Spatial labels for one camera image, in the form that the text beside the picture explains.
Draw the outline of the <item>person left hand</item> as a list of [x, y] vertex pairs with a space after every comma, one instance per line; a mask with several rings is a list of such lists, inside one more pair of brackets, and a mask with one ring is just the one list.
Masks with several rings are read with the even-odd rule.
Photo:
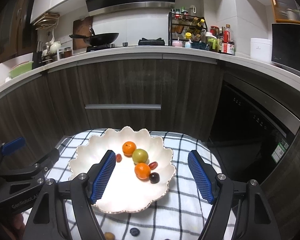
[[23, 239], [25, 230], [24, 217], [23, 215], [17, 214], [10, 219], [12, 227], [12, 239]]

